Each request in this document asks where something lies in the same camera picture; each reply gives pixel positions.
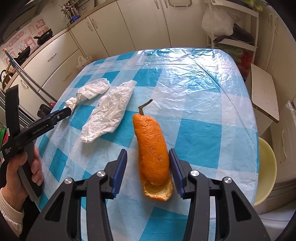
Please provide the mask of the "person's left hand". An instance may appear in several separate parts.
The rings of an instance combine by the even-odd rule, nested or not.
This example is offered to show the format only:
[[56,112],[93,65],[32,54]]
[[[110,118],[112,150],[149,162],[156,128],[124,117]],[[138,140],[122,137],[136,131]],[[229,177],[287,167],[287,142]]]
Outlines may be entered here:
[[[23,187],[18,176],[18,168],[27,161],[28,155],[26,152],[15,155],[8,163],[6,170],[6,185],[1,193],[4,199],[12,208],[17,211],[22,211],[23,203],[28,196],[27,191]],[[44,181],[42,173],[42,164],[39,156],[39,150],[34,146],[34,160],[31,164],[32,181],[40,186]]]

